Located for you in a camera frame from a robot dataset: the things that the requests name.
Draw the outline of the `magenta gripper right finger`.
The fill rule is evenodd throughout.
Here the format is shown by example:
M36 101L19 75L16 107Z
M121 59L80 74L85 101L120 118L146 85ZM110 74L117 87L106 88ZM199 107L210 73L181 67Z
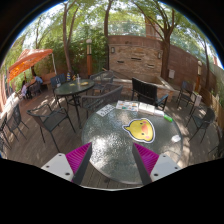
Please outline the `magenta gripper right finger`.
M143 185L180 170L180 167L168 155L158 155L137 143L133 144L132 153Z

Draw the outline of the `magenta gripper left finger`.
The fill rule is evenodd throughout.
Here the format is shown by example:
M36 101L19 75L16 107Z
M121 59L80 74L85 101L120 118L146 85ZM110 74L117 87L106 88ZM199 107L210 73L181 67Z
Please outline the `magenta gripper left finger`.
M80 185L89 159L92 154L92 143L82 145L67 154L58 153L42 169L65 180Z

